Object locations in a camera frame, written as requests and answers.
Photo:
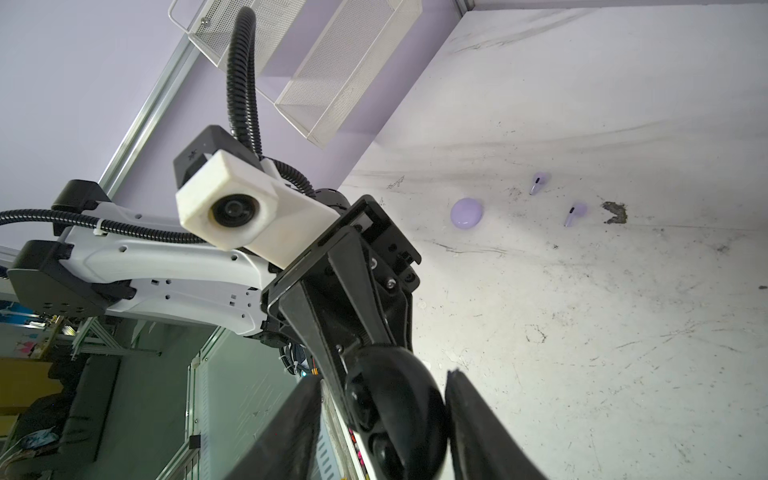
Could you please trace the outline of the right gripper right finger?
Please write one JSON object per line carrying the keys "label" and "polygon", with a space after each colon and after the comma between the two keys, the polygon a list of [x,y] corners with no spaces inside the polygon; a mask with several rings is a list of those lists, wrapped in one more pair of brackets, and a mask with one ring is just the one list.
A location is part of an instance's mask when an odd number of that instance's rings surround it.
{"label": "right gripper right finger", "polygon": [[446,407],[450,450],[457,479],[542,479],[468,377],[447,374]]}

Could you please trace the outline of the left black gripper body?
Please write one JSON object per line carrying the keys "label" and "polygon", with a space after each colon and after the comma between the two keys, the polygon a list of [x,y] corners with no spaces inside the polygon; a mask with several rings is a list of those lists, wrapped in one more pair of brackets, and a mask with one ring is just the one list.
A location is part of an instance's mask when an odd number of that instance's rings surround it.
{"label": "left black gripper body", "polygon": [[421,256],[364,195],[261,293],[260,341],[333,358],[383,344],[412,349],[412,300]]}

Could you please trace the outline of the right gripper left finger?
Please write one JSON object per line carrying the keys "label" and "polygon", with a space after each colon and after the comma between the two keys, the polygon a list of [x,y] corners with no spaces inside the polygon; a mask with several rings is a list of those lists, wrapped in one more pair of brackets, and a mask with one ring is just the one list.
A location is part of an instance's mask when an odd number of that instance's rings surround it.
{"label": "right gripper left finger", "polygon": [[226,479],[309,479],[321,413],[321,378],[303,377]]}

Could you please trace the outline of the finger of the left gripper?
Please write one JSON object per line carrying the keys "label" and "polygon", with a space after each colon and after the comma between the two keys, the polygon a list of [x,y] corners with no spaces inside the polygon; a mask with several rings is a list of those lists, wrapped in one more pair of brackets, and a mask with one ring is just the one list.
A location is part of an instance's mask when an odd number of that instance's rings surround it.
{"label": "finger of the left gripper", "polygon": [[314,357],[345,424],[359,431],[359,415],[351,396],[360,325],[350,288],[342,282],[297,281],[277,284],[277,311]]}
{"label": "finger of the left gripper", "polygon": [[360,345],[399,343],[399,277],[388,255],[377,252],[357,230],[340,230],[327,252],[335,280],[351,290],[360,325]]}

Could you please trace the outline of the lilac round disc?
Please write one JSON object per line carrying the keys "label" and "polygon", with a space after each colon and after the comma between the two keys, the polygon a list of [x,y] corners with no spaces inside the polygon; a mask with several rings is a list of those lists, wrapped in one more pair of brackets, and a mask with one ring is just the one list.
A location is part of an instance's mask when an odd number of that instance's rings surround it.
{"label": "lilac round disc", "polygon": [[455,202],[450,211],[452,224],[459,229],[468,230],[478,225],[484,215],[484,207],[474,198],[462,198]]}

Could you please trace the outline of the black earbud charging case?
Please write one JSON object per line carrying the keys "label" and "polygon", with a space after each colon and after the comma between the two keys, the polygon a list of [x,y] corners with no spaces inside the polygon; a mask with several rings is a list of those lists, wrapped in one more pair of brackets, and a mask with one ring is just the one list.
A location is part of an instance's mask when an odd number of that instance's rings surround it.
{"label": "black earbud charging case", "polygon": [[432,479],[439,473],[447,411],[430,371],[413,353],[392,345],[353,353],[344,401],[378,479]]}

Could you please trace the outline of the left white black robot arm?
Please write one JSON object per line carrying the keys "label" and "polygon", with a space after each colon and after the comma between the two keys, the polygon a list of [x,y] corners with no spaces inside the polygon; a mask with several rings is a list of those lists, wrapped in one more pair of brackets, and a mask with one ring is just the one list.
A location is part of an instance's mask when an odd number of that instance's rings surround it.
{"label": "left white black robot arm", "polygon": [[50,209],[4,211],[5,225],[49,223],[8,276],[28,307],[95,316],[145,306],[211,324],[282,352],[303,350],[345,422],[381,433],[415,416],[411,372],[419,253],[370,196],[315,189],[263,152],[256,96],[258,21],[234,20],[230,125],[206,127],[174,160],[177,220],[113,203],[73,180]]}

